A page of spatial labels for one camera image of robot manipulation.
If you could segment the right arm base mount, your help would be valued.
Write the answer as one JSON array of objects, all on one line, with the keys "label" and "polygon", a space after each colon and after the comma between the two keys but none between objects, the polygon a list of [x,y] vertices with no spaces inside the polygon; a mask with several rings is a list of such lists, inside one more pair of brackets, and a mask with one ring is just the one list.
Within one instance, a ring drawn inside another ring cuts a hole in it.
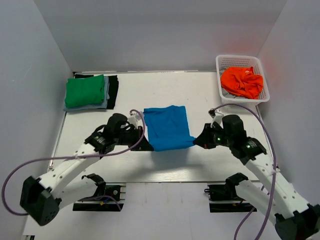
[{"label": "right arm base mount", "polygon": [[224,184],[209,184],[204,193],[208,196],[210,213],[248,213],[253,208],[246,200],[227,193]]}]

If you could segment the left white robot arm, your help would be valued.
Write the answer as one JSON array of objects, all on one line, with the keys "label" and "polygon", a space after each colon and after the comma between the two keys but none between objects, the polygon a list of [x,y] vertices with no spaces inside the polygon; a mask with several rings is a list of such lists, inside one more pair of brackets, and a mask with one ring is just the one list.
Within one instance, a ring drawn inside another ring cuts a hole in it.
[{"label": "left white robot arm", "polygon": [[107,124],[97,127],[70,159],[34,178],[28,177],[22,186],[20,206],[38,223],[50,223],[62,208],[78,201],[115,200],[105,180],[87,168],[108,156],[116,156],[115,146],[129,151],[153,151],[145,137],[146,126],[138,122],[142,112],[131,110],[127,117],[114,113]]}]

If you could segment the white plastic basket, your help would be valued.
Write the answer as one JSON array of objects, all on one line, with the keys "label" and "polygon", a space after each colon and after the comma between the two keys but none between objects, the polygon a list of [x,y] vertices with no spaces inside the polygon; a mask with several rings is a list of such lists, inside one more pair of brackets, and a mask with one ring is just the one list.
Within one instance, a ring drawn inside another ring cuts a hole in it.
[{"label": "white plastic basket", "polygon": [[[257,106],[260,103],[266,103],[270,100],[269,89],[264,75],[264,71],[261,62],[257,57],[248,55],[221,54],[215,58],[215,64],[217,72],[218,89],[222,104],[236,103],[251,108]],[[230,67],[253,67],[253,73],[262,76],[263,88],[258,95],[258,99],[248,99],[243,97],[232,98],[223,95],[220,72],[222,69],[226,70]]]}]

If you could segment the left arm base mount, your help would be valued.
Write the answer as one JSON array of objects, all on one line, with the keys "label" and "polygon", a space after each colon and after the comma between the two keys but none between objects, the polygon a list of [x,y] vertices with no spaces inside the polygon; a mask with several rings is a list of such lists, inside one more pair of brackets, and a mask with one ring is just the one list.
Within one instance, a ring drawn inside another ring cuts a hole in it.
[{"label": "left arm base mount", "polygon": [[91,200],[75,202],[72,210],[74,212],[120,212],[125,204],[126,184],[107,183],[93,196]]}]

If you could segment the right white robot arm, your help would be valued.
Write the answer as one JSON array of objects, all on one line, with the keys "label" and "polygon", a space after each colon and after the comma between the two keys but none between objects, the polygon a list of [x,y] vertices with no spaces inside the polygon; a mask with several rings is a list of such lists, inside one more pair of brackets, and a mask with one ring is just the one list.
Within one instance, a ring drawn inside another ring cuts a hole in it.
[{"label": "right white robot arm", "polygon": [[194,144],[207,150],[227,147],[266,190],[263,192],[238,172],[225,180],[224,195],[249,202],[274,225],[282,240],[306,240],[318,233],[320,206],[311,205],[285,179],[265,147],[256,138],[247,136],[240,117],[235,114],[224,116],[217,111],[211,117],[212,122],[204,125]]}]

